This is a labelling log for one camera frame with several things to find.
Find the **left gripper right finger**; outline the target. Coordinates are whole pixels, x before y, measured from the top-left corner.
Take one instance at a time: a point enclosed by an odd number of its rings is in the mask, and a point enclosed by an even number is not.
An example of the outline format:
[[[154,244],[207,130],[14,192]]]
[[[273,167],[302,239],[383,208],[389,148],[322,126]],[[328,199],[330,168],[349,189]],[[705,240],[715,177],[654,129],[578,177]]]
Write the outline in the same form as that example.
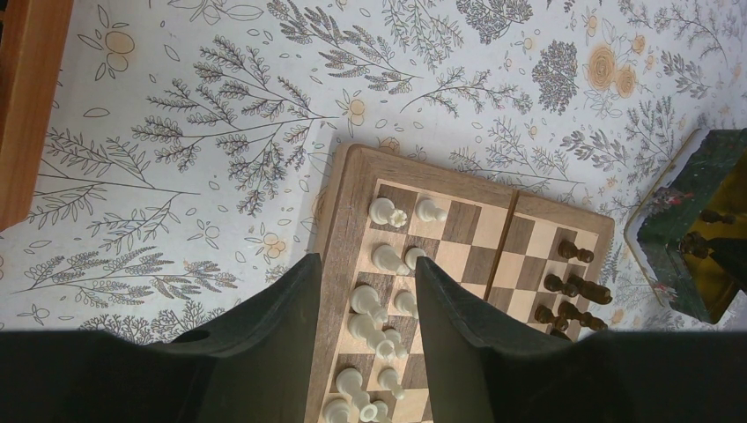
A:
[[[416,267],[438,422],[743,422],[742,331],[602,330],[572,342],[515,320],[432,259]]]

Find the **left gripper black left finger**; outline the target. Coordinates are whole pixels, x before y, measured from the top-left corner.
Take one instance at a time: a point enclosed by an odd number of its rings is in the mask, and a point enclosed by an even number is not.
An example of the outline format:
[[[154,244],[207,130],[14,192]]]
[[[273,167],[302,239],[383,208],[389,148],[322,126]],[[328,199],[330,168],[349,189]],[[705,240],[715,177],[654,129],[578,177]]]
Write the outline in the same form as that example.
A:
[[[322,282],[316,254],[169,343],[5,331],[4,422],[301,422]]]

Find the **gold metal tin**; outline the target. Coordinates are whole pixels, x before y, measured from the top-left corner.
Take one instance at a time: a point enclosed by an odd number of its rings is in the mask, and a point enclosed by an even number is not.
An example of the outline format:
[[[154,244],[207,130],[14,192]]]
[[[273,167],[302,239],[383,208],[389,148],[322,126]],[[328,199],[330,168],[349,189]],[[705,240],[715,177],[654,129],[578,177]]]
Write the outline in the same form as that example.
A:
[[[746,131],[693,131],[624,237],[660,301],[718,323],[746,289]]]

